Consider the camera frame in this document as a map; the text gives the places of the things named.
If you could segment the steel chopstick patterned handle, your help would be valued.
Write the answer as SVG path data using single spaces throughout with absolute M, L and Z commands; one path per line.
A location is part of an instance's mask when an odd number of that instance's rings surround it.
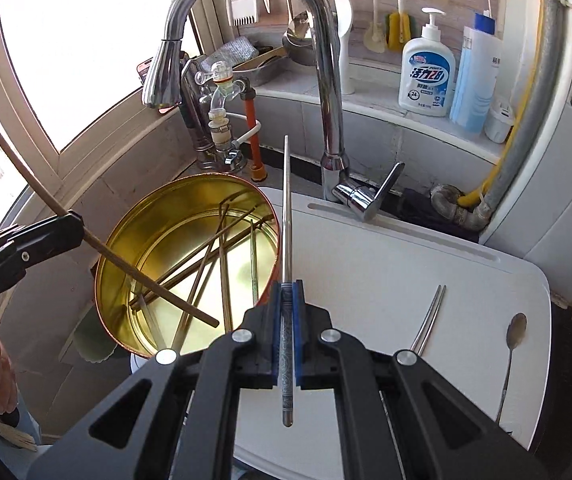
M 293 425 L 292 214 L 289 136 L 284 136 L 283 211 L 281 212 L 280 389 L 283 425 Z

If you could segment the white cutting board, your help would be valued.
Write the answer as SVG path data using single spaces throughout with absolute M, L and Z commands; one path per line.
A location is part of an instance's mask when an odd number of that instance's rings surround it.
M 293 273 L 338 330 L 391 354 L 415 339 L 438 286 L 445 296 L 425 359 L 495 418 L 508 363 L 507 327 L 523 312 L 500 426 L 530 446 L 550 361 L 551 300 L 535 264 L 386 216 L 364 223 L 343 206 L 292 199 Z

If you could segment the red and gold round tin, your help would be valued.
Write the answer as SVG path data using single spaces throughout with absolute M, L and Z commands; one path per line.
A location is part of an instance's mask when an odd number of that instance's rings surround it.
M 182 353 L 208 347 L 266 298 L 279 272 L 277 212 L 255 185 L 225 174 L 161 186 L 129 210 L 106 244 L 219 323 L 202 323 L 101 258 L 94 282 L 100 323 L 144 359 L 175 339 Z

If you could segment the orange pipe valve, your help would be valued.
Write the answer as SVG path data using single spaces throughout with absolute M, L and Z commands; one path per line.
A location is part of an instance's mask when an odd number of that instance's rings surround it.
M 240 95 L 240 99 L 243 101 L 243 107 L 245 107 L 247 126 L 252 129 L 259 124 L 257 118 L 255 117 L 254 88 L 248 86 L 246 90 Z M 249 138 L 249 143 L 252 155 L 251 180 L 253 182 L 262 182 L 266 179 L 267 172 L 262 162 L 261 148 L 257 132 Z

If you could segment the long metal spoon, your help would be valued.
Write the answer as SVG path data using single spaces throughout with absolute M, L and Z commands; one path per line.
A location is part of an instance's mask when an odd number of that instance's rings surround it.
M 521 344 L 522 340 L 524 339 L 527 327 L 528 319 L 523 312 L 518 312 L 515 314 L 507 327 L 506 346 L 508 348 L 508 363 L 504 376 L 504 382 L 502 383 L 502 393 L 500 394 L 499 406 L 495 416 L 496 424 L 500 423 L 500 420 L 502 419 L 502 411 L 504 411 L 510 381 L 512 359 L 514 359 L 514 350 L 519 347 L 519 344 Z

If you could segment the grey vertical pipe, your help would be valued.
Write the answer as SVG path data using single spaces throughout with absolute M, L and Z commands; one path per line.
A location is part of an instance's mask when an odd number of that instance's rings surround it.
M 440 184 L 430 191 L 432 209 L 446 222 L 466 231 L 482 231 L 514 185 L 551 107 L 562 62 L 565 27 L 562 1 L 540 0 L 534 65 L 517 122 L 502 157 L 478 188 L 479 204 L 471 210 L 459 205 L 458 190 L 450 185 Z

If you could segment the glass water filter fitting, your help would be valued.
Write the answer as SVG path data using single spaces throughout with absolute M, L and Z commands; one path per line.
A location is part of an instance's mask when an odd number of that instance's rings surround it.
M 234 77 L 234 70 L 226 61 L 215 62 L 208 72 L 198 72 L 195 75 L 195 82 L 200 87 L 205 86 L 209 82 L 215 84 L 208 113 L 208 127 L 217 154 L 224 159 L 230 158 L 234 148 L 231 126 L 227 118 L 226 102 L 234 100 L 245 92 L 246 83 Z

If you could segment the small white container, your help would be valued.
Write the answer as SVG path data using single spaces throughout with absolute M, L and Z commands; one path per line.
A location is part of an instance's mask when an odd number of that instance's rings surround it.
M 495 98 L 484 122 L 485 136 L 496 144 L 503 144 L 512 127 L 514 127 L 514 110 L 508 101 Z

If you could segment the white blue detergent bottle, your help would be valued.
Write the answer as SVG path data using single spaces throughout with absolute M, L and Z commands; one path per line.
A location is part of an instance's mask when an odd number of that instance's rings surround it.
M 425 6 L 429 22 L 421 27 L 419 38 L 411 39 L 402 51 L 399 107 L 408 112 L 445 117 L 454 97 L 456 60 L 443 44 L 436 18 L 444 11 Z

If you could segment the hanging steel ladle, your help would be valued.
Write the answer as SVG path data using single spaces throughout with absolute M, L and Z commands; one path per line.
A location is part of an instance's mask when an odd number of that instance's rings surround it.
M 281 42 L 288 58 L 302 66 L 314 66 L 316 53 L 313 44 L 312 15 L 307 11 L 297 14 L 289 22 Z

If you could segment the light blue tall bottle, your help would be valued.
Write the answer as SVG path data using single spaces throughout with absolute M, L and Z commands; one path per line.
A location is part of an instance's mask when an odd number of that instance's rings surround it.
M 495 27 L 491 11 L 484 10 L 474 14 L 471 27 L 464 28 L 450 121 L 466 136 L 481 133 L 493 101 L 502 59 L 502 40 Z

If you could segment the yellow green sponge brush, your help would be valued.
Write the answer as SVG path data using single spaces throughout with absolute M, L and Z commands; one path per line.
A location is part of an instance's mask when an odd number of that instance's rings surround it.
M 412 39 L 412 21 L 405 0 L 397 0 L 397 10 L 388 16 L 387 46 L 393 52 L 402 52 Z

